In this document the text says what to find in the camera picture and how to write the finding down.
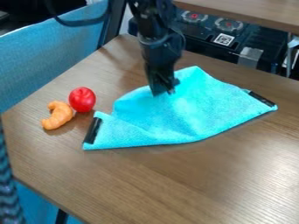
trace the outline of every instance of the black cable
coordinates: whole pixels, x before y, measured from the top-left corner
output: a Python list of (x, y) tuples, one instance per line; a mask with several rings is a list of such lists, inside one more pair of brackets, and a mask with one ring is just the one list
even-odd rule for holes
[(108, 7), (103, 15), (97, 18), (91, 18), (91, 19), (85, 19), (85, 20), (64, 20), (57, 16), (56, 10), (54, 9), (52, 5), (52, 0), (44, 0), (45, 7), (48, 9), (50, 14), (53, 16), (53, 18), (59, 22), (61, 25), (64, 26), (71, 26), (71, 27), (78, 27), (78, 26), (87, 26), (87, 25), (97, 25), (101, 22), (103, 22), (105, 19), (107, 19), (108, 15), (111, 13), (111, 0), (108, 1)]

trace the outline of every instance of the croissant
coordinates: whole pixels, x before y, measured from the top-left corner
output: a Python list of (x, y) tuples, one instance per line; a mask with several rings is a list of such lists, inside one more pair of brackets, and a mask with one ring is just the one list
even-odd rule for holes
[(65, 102), (52, 101), (48, 104), (48, 108), (52, 110), (51, 117), (41, 121), (46, 130), (55, 130), (73, 118), (73, 110)]

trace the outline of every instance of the microfiber cloth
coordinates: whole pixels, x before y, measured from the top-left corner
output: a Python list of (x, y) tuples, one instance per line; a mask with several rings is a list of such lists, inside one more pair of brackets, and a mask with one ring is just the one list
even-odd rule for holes
[(196, 142), (277, 110), (271, 101), (197, 66), (177, 71), (176, 77), (175, 94), (154, 97), (149, 86), (140, 87), (118, 99), (111, 115), (95, 112), (101, 126), (94, 143), (83, 143), (83, 149)]

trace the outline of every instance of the black device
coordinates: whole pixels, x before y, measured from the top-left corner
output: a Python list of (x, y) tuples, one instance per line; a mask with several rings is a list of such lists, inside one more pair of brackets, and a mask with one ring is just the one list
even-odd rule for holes
[[(178, 10), (176, 24), (186, 37), (186, 50), (278, 74), (287, 51), (288, 34), (228, 18)], [(136, 21), (129, 33), (136, 35)]]

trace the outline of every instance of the white label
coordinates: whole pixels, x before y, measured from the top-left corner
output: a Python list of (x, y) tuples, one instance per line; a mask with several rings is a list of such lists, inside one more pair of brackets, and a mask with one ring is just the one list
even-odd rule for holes
[(220, 35), (218, 35), (218, 37), (213, 42), (222, 46), (229, 46), (233, 42), (233, 40), (233, 36), (220, 33)]

